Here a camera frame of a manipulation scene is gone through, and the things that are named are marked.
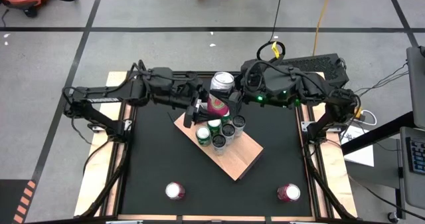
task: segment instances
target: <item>wire bundle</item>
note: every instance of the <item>wire bundle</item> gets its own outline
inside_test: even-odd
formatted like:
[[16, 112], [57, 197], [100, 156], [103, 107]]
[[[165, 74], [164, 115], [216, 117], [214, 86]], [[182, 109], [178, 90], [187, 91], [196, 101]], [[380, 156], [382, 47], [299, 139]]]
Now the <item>wire bundle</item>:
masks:
[[363, 90], [362, 93], [359, 94], [359, 97], [362, 97], [364, 94], [371, 91], [372, 89], [383, 87], [383, 86], [387, 85], [388, 83], [407, 75], [408, 71], [402, 72], [400, 74], [396, 74], [398, 71], [402, 70], [406, 65], [407, 65], [407, 63], [404, 63], [400, 68], [396, 69], [392, 74], [390, 74], [390, 75], [386, 76], [385, 78], [381, 79], [380, 81], [378, 81], [374, 86], [369, 87], [369, 88], [360, 88], [360, 89], [354, 91], [354, 93], [357, 93], [357, 92]]

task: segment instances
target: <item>black cable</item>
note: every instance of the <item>black cable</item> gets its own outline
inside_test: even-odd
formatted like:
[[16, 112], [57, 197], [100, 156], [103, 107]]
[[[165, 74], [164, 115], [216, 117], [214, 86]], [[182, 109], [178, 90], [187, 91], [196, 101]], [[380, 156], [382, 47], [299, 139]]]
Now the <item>black cable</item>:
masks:
[[276, 16], [274, 17], [274, 24], [273, 24], [273, 29], [272, 29], [272, 36], [270, 37], [269, 42], [273, 39], [274, 36], [274, 30], [276, 28], [276, 21], [278, 20], [278, 15], [279, 15], [279, 8], [280, 8], [280, 0], [278, 3], [278, 8], [276, 9]]
[[391, 203], [391, 202], [389, 202], [389, 201], [387, 201], [387, 200], [385, 200], [385, 199], [381, 198], [381, 197], [380, 197], [378, 194], [376, 194], [374, 191], [370, 190], [368, 187], [366, 187], [366, 186], [364, 186], [363, 184], [360, 184], [358, 181], [354, 180], [354, 178], [352, 178], [350, 175], [348, 175], [348, 177], [349, 177], [349, 179], [350, 179], [351, 181], [354, 181], [355, 183], [357, 183], [357, 184], [358, 184], [358, 185], [360, 185], [361, 187], [364, 187], [364, 188], [365, 188], [367, 191], [369, 191], [372, 195], [374, 195], [376, 198], [380, 199], [381, 201], [385, 202], [386, 204], [389, 204], [389, 205], [391, 205], [391, 206], [393, 206], [393, 207], [395, 207], [395, 208], [397, 208], [397, 209], [399, 209], [399, 210], [401, 210], [401, 211], [403, 211], [403, 212], [405, 212], [405, 213], [407, 213], [407, 214], [410, 214], [410, 215], [412, 215], [412, 216], [414, 216], [414, 217], [417, 217], [417, 218], [422, 219], [422, 220], [424, 220], [424, 221], [425, 221], [425, 217], [423, 217], [423, 216], [421, 216], [421, 215], [418, 215], [418, 214], [416, 214], [416, 213], [413, 213], [413, 212], [411, 212], [411, 211], [408, 211], [408, 210], [406, 210], [406, 209], [404, 209], [404, 208], [402, 208], [402, 207], [399, 207], [399, 206], [397, 206], [397, 205], [395, 205], [395, 204], [393, 204], [393, 203]]
[[[363, 131], [363, 134], [366, 134], [366, 131], [365, 131], [365, 129], [363, 128], [363, 126], [362, 126], [360, 123], [357, 123], [357, 124], [360, 126], [361, 130]], [[375, 142], [374, 144], [378, 144], [378, 146], [380, 146], [382, 149], [384, 149], [384, 150], [386, 150], [386, 151], [390, 151], [390, 152], [397, 152], [397, 151], [400, 151], [399, 149], [396, 149], [396, 150], [388, 149], [388, 148], [386, 148], [386, 147], [382, 146], [382, 145], [381, 145], [380, 143], [378, 143], [378, 142]]]
[[5, 16], [9, 12], [9, 9], [6, 9], [3, 15], [1, 16], [1, 22], [3, 22], [3, 27], [6, 27]]
[[344, 130], [343, 135], [341, 136], [341, 139], [344, 138], [345, 133], [347, 133], [348, 128], [350, 128], [351, 124], [353, 123], [354, 119], [356, 118], [357, 114], [360, 112], [360, 107], [361, 107], [361, 100], [360, 100], [360, 96], [356, 95], [356, 99], [358, 101], [357, 106], [359, 107], [357, 109], [357, 112], [355, 114], [353, 114], [353, 117], [350, 119], [350, 122], [348, 123], [347, 128]]
[[380, 88], [380, 87], [388, 84], [389, 82], [392, 82], [392, 81], [396, 80], [397, 78], [400, 78], [400, 77], [408, 74], [408, 71], [406, 71], [406, 72], [403, 72], [402, 74], [398, 74], [398, 75], [396, 75], [394, 77], [391, 77], [392, 75], [395, 75], [398, 71], [400, 71], [401, 69], [403, 69], [406, 65], [407, 65], [407, 63], [404, 63], [400, 68], [396, 69], [393, 73], [391, 73], [390, 75], [388, 75], [388, 76], [382, 78], [381, 80], [379, 80], [374, 86], [372, 86], [370, 88], [360, 88], [360, 89], [354, 91], [354, 93], [356, 93], [356, 92], [358, 92], [360, 90], [364, 90], [364, 92], [362, 92], [361, 94], [359, 94], [359, 96], [362, 97], [362, 95], [366, 94], [370, 90], [375, 89], [375, 88]]
[[86, 161], [84, 162], [84, 166], [82, 168], [82, 175], [84, 176], [84, 173], [86, 172], [86, 166], [88, 164], [88, 162], [90, 161], [90, 159], [92, 158], [92, 156], [94, 154], [96, 154], [99, 150], [101, 150], [104, 146], [106, 146], [106, 144], [108, 144], [110, 141], [106, 140], [106, 142], [104, 144], [102, 144], [101, 146], [99, 146], [99, 148], [96, 148], [96, 150], [94, 150], [86, 159]]
[[90, 144], [90, 145], [92, 145], [92, 143], [91, 142], [89, 142], [82, 134], [81, 134], [81, 132], [77, 129], [77, 127], [75, 126], [75, 124], [74, 124], [74, 116], [71, 118], [71, 126], [72, 126], [72, 129], [74, 129], [75, 130], [75, 132], [77, 132], [77, 134], [87, 143], [87, 144]]

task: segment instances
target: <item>can lid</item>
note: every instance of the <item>can lid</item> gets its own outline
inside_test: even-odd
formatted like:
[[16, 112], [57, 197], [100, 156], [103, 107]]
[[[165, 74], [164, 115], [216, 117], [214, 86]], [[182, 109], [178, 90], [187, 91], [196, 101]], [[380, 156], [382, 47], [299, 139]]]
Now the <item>can lid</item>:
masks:
[[218, 127], [221, 124], [221, 120], [209, 120], [208, 125], [211, 127]]
[[212, 138], [212, 144], [214, 145], [214, 147], [218, 147], [221, 148], [226, 144], [226, 138], [223, 135], [215, 135]]
[[197, 136], [198, 136], [198, 138], [202, 138], [202, 139], [208, 138], [210, 136], [210, 130], [205, 126], [202, 126], [202, 127], [198, 128]]
[[299, 188], [296, 185], [289, 184], [286, 188], [286, 195], [292, 200], [297, 200], [301, 195], [301, 192], [299, 191]]
[[234, 126], [232, 124], [225, 124], [221, 128], [221, 132], [224, 136], [231, 136], [234, 134]]
[[217, 81], [223, 83], [223, 84], [231, 84], [234, 81], [233, 75], [227, 73], [227, 72], [217, 72], [214, 75], [214, 79]]
[[245, 126], [245, 118], [242, 117], [241, 115], [237, 115], [233, 118], [232, 123], [235, 127], [238, 127], [238, 128], [243, 127]]
[[168, 197], [170, 198], [174, 198], [177, 197], [180, 193], [180, 187], [179, 184], [175, 183], [175, 182], [171, 182], [170, 184], [167, 185], [167, 187], [165, 188], [165, 193], [167, 194]]

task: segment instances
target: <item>keyboard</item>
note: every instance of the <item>keyboard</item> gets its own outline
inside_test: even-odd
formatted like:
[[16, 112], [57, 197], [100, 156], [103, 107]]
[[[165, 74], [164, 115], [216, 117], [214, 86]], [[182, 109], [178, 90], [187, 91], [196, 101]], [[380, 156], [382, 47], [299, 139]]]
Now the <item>keyboard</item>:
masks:
[[408, 138], [407, 144], [410, 170], [425, 175], [425, 140]]

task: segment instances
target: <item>gray concrete floor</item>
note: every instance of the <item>gray concrete floor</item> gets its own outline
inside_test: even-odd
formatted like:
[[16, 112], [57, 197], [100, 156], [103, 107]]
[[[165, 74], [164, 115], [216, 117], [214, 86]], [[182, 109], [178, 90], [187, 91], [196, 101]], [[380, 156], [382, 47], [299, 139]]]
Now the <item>gray concrete floor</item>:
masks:
[[[272, 27], [278, 0], [100, 0], [93, 27]], [[282, 0], [277, 27], [315, 27], [324, 0]], [[424, 0], [398, 0], [412, 28], [425, 28]], [[95, 0], [50, 0], [35, 19], [11, 10], [8, 27], [85, 27]], [[0, 6], [0, 14], [5, 8]], [[405, 63], [411, 45], [406, 33], [370, 33], [356, 28], [403, 28], [391, 0], [329, 0], [322, 27], [353, 28], [320, 33], [317, 55], [338, 53], [357, 89], [371, 86]], [[270, 32], [90, 32], [82, 56], [74, 60], [80, 29], [73, 32], [8, 31], [0, 28], [0, 179], [31, 179], [72, 65], [74, 86], [102, 86], [108, 72], [127, 70], [142, 58], [148, 67], [173, 70], [238, 70], [254, 58]], [[314, 33], [277, 32], [286, 57], [309, 56]], [[425, 44], [425, 34], [415, 33]], [[408, 77], [370, 91], [362, 98], [378, 126], [411, 110]], [[86, 137], [85, 122], [76, 125]], [[71, 218], [89, 147], [61, 118], [27, 221]], [[394, 202], [394, 190], [364, 183]], [[394, 209], [352, 183], [359, 217], [387, 222]], [[409, 207], [425, 215], [425, 211]], [[419, 223], [408, 216], [405, 223]]]

